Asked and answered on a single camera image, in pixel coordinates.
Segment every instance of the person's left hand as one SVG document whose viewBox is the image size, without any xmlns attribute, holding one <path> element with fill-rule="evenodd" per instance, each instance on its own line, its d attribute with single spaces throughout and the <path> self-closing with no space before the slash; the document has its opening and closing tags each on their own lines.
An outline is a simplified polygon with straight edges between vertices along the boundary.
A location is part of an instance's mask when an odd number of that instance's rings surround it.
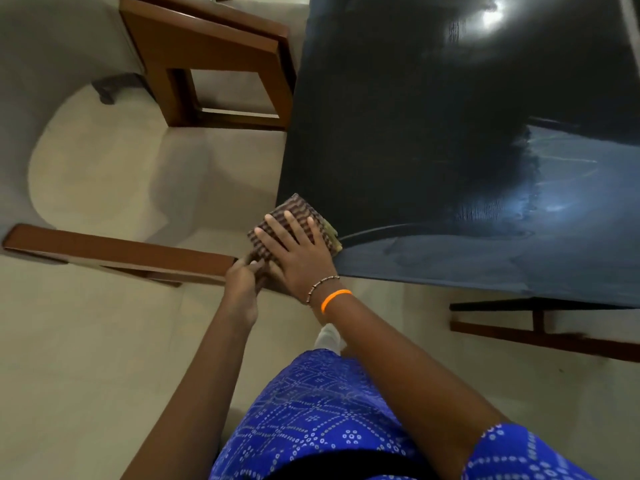
<svg viewBox="0 0 640 480">
<path fill-rule="evenodd" d="M 251 255 L 238 259 L 227 271 L 225 295 L 220 307 L 229 316 L 251 328 L 258 318 L 257 296 L 267 276 L 261 276 L 264 260 L 252 261 Z"/>
</svg>

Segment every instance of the black table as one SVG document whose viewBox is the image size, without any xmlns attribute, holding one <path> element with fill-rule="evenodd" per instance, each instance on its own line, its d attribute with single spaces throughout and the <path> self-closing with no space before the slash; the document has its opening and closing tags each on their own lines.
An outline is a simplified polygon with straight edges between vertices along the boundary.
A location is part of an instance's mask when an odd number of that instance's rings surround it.
<svg viewBox="0 0 640 480">
<path fill-rule="evenodd" d="M 310 11 L 278 203 L 298 192 L 338 229 L 340 273 L 640 305 L 619 0 Z"/>
</svg>

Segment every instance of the glossy black tabletop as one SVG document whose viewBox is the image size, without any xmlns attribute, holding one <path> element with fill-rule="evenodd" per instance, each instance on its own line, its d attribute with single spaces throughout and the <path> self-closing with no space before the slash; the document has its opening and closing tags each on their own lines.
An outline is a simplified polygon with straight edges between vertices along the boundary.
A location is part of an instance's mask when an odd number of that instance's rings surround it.
<svg viewBox="0 0 640 480">
<path fill-rule="evenodd" d="M 278 203 L 345 275 L 640 305 L 628 1 L 311 0 Z"/>
</svg>

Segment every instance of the blue patterned dress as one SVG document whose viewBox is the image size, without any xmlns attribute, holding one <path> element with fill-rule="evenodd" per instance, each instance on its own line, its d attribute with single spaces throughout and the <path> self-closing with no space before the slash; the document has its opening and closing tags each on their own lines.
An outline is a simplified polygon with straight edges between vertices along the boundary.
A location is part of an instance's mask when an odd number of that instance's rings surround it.
<svg viewBox="0 0 640 480">
<path fill-rule="evenodd" d="M 392 452 L 425 463 L 357 361 L 313 350 L 297 357 L 262 391 L 209 478 L 260 480 L 297 458 L 345 449 Z M 461 478 L 592 480 L 515 424 L 487 431 Z"/>
</svg>

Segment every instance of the orange hair tie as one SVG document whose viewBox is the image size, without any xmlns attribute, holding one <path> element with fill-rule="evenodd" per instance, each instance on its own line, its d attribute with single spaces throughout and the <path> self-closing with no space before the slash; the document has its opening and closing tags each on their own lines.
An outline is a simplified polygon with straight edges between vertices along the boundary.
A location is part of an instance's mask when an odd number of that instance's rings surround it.
<svg viewBox="0 0 640 480">
<path fill-rule="evenodd" d="M 331 293 L 331 295 L 324 298 L 324 301 L 322 302 L 322 306 L 320 307 L 320 311 L 322 311 L 323 315 L 324 315 L 324 309 L 329 304 L 329 302 L 331 302 L 333 298 L 341 294 L 353 294 L 353 293 L 349 290 L 338 290 L 338 291 L 334 291 L 333 293 Z"/>
</svg>

